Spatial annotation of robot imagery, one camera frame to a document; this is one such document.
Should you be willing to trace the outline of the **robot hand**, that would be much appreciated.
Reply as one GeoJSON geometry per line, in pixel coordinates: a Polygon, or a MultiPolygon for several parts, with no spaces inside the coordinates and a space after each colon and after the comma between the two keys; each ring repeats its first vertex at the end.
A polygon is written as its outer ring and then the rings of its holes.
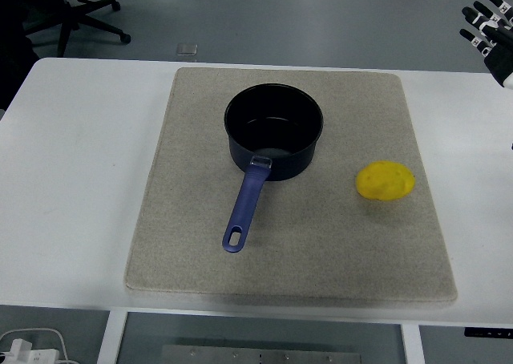
{"type": "Polygon", "coordinates": [[[461,29],[464,37],[483,57],[483,62],[494,80],[502,87],[512,89],[512,4],[505,0],[488,0],[497,11],[479,1],[465,6],[465,21],[476,29],[473,33],[461,29]]]}

